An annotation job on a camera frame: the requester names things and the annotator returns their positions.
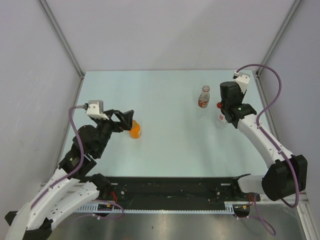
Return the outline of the orange juice bottle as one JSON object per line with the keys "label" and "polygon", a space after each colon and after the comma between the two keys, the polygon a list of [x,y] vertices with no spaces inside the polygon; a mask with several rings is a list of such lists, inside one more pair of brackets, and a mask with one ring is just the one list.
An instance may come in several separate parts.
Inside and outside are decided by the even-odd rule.
{"label": "orange juice bottle", "polygon": [[140,124],[136,120],[133,120],[131,130],[129,131],[130,137],[133,139],[138,139],[141,134],[142,130]]}

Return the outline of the clear water bottle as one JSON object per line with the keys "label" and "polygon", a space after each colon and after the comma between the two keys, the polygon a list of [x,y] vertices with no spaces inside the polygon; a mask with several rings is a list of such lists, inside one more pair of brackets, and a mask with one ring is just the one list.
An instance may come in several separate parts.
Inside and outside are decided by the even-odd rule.
{"label": "clear water bottle", "polygon": [[222,113],[218,114],[217,120],[216,120],[216,126],[219,129],[223,129],[227,126],[228,122],[225,119],[225,116]]}

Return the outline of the red label clear bottle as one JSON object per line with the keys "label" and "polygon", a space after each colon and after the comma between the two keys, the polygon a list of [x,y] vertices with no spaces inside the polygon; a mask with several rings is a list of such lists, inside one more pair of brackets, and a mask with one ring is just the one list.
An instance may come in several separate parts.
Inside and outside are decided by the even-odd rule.
{"label": "red label clear bottle", "polygon": [[198,106],[201,108],[206,108],[210,100],[210,86],[204,85],[201,89],[201,94],[198,98]]}

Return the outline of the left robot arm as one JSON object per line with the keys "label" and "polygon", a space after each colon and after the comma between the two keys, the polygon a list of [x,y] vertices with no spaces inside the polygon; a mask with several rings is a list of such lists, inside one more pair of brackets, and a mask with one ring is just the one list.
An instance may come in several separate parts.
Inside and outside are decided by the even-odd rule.
{"label": "left robot arm", "polygon": [[96,126],[76,128],[73,106],[69,109],[69,122],[75,133],[71,149],[46,185],[20,210],[10,211],[5,220],[9,225],[7,240],[46,240],[53,230],[81,206],[110,196],[111,183],[102,174],[94,174],[79,190],[66,196],[96,166],[113,133],[130,131],[134,111],[121,112],[93,110],[87,106],[86,114]]}

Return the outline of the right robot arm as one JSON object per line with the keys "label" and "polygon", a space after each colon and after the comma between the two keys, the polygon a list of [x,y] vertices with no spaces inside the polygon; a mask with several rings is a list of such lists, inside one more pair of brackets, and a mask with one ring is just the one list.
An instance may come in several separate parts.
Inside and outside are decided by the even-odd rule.
{"label": "right robot arm", "polygon": [[258,119],[255,109],[243,103],[245,94],[236,81],[220,84],[221,113],[226,121],[245,135],[264,160],[265,175],[245,174],[230,188],[231,196],[242,201],[249,193],[265,194],[278,201],[306,188],[308,162],[303,155],[294,155],[286,149]]}

